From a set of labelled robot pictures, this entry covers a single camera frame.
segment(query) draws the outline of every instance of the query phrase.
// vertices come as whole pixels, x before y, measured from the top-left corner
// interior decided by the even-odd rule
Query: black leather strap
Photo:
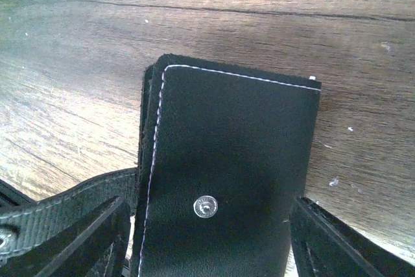
[[[104,201],[124,196],[134,214],[137,206],[137,168],[91,178],[35,204],[0,209],[0,235],[11,232],[0,247],[0,259],[28,252],[70,227]]]

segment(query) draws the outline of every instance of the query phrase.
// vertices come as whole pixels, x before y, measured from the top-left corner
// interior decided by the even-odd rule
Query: wood grain
[[[306,195],[415,263],[414,12],[415,0],[0,0],[0,177],[39,200],[134,166],[141,77],[163,53],[314,75]]]

